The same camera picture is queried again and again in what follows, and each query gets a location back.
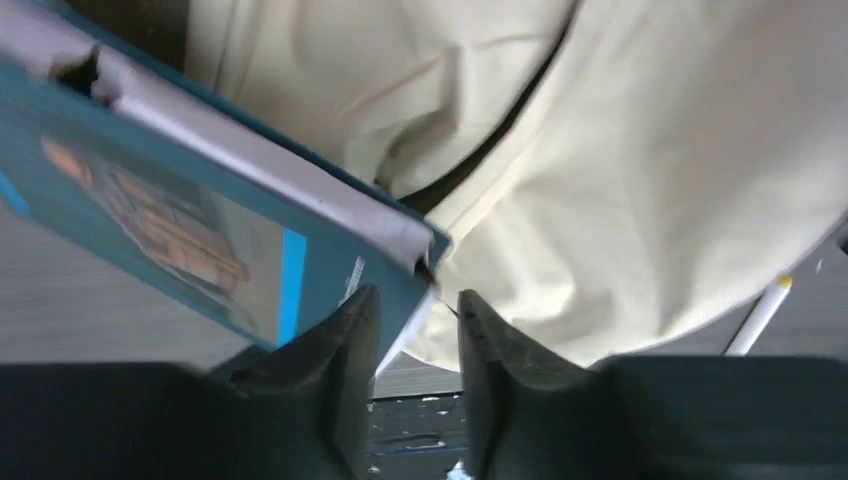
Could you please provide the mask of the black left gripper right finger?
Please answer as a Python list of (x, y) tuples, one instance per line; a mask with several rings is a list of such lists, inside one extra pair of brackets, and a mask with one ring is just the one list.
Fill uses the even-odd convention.
[(458, 300), (476, 479), (843, 479), (847, 366), (815, 357), (617, 356), (579, 367), (476, 292)]

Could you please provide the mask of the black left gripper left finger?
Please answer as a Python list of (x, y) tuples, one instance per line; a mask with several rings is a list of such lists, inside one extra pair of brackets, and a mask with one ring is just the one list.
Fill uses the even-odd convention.
[(358, 479), (380, 298), (363, 287), (260, 358), (5, 364), (5, 479)]

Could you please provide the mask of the cream canvas backpack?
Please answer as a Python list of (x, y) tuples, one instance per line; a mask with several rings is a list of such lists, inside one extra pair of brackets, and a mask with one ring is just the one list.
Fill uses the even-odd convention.
[(187, 73), (452, 245), (458, 294), (589, 366), (757, 296), (847, 210), (843, 1), (193, 1)]

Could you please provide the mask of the teal hardcover book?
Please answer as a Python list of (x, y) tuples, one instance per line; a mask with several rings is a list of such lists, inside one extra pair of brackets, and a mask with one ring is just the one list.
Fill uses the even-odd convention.
[(50, 1), (1, 5), (1, 198), (265, 351), (378, 292), (385, 368), (448, 239)]

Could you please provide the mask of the white yellow pen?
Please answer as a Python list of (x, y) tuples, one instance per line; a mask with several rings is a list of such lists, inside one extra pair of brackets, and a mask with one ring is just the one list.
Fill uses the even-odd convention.
[(756, 301), (749, 315), (726, 347), (726, 356), (745, 356), (759, 339), (778, 309), (791, 291), (793, 279), (790, 275), (777, 277)]

